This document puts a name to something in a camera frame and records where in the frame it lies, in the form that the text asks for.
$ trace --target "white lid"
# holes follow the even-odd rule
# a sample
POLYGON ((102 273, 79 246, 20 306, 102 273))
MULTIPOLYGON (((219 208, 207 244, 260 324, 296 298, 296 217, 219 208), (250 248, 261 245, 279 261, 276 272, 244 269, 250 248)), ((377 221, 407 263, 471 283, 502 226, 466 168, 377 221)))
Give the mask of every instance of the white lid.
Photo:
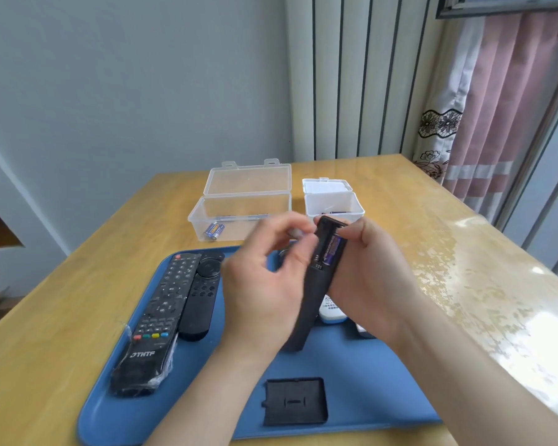
POLYGON ((353 191, 347 180, 334 180, 326 177, 302 179, 304 194, 345 193, 353 191))
POLYGON ((227 194, 290 193, 291 164, 265 159, 259 166, 238 166, 224 161, 220 168, 211 169, 206 181, 205 197, 227 194))

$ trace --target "hand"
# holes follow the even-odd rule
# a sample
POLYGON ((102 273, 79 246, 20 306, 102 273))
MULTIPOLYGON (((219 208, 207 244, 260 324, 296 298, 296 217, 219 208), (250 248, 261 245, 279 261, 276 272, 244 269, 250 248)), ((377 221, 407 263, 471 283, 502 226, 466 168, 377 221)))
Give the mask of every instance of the hand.
POLYGON ((221 268, 225 329, 221 344, 267 360, 275 357, 296 324, 304 275, 318 237, 301 214, 287 212, 260 221, 242 247, 221 268), (267 269, 267 255, 287 247, 290 228, 305 235, 290 248, 277 272, 267 269))
POLYGON ((420 294, 417 280, 391 235, 367 217, 337 233, 348 243, 328 295, 350 319, 392 347, 405 304, 420 294))

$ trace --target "circular navigation pad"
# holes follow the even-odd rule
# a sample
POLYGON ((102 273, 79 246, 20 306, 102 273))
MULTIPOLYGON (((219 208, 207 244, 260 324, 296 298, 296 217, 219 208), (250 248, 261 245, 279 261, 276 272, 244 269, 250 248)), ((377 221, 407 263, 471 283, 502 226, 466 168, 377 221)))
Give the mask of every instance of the circular navigation pad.
POLYGON ((204 278, 217 277, 220 271, 221 262, 219 260, 215 260, 214 258, 205 258, 199 263, 199 267, 196 268, 196 272, 204 278))

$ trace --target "small plastic container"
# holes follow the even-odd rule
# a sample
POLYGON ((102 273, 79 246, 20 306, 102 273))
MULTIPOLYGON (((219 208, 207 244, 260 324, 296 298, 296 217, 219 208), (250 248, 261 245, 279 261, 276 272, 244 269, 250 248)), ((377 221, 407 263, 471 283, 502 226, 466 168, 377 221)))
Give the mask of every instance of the small plastic container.
POLYGON ((264 217, 291 210, 291 165, 265 159, 261 166, 238 166, 233 161, 211 169, 204 196, 188 220, 201 241, 213 241, 205 230, 224 225, 218 241, 245 239, 264 217))
POLYGON ((310 219, 331 212, 333 216, 350 222, 364 216, 364 208, 346 180, 304 178, 302 185, 306 216, 310 219))

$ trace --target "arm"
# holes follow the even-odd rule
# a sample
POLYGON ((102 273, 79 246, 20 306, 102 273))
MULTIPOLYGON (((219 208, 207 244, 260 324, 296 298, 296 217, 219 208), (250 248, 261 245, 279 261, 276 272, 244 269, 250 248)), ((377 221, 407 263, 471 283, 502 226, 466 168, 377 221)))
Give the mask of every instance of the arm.
POLYGON ((304 275, 318 241, 314 230, 307 217, 293 212, 265 219, 225 260, 221 341, 145 446, 230 442, 250 393, 296 323, 304 275), (288 245, 291 228, 306 235, 290 248, 281 269, 270 272, 267 255, 288 245))
POLYGON ((391 236, 365 218, 339 234, 329 295, 399 356, 459 445, 558 444, 558 416, 422 293, 391 236))

